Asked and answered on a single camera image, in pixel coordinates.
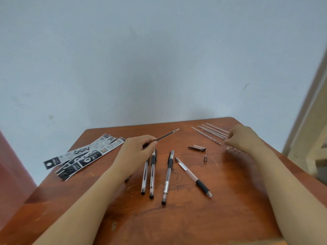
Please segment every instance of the wooden table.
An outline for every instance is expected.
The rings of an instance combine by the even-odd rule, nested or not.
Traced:
[[[160,137],[180,128],[157,145],[154,199],[149,199],[149,182],[146,195],[140,193],[141,167],[117,191],[94,244],[229,244],[281,237],[261,176],[252,160],[243,152],[226,152],[225,145],[219,146],[191,129],[202,123],[230,130],[239,122],[221,118],[99,128],[86,130],[80,136],[71,149],[89,144],[103,133],[124,138],[144,134]],[[189,150],[187,146],[193,144],[207,150]],[[161,205],[171,150],[175,150],[175,156],[205,183],[212,198],[204,195],[174,163],[167,205]],[[32,244],[110,167],[118,151],[113,150],[66,182],[55,175],[54,169],[0,232],[0,244]],[[285,156],[276,154],[326,205],[327,188]],[[204,155],[208,157],[206,163],[203,162]]]

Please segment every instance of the hand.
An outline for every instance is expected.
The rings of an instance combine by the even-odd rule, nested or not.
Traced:
[[[252,150],[264,145],[259,136],[248,126],[237,124],[228,134],[224,144],[236,149],[250,153]]]
[[[136,136],[126,139],[111,167],[117,170],[118,173],[122,174],[124,178],[129,177],[141,165],[144,165],[153,153],[158,143],[153,140],[156,140],[156,138],[150,135]],[[153,142],[143,150],[143,144],[151,141]]]

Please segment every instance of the left hand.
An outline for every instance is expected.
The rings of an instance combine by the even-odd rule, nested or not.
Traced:
[[[117,170],[122,177],[129,177],[141,165],[144,165],[153,153],[158,143],[153,140],[156,140],[156,138],[150,135],[136,136],[126,139],[111,168]],[[151,141],[153,142],[143,150],[143,144]]]

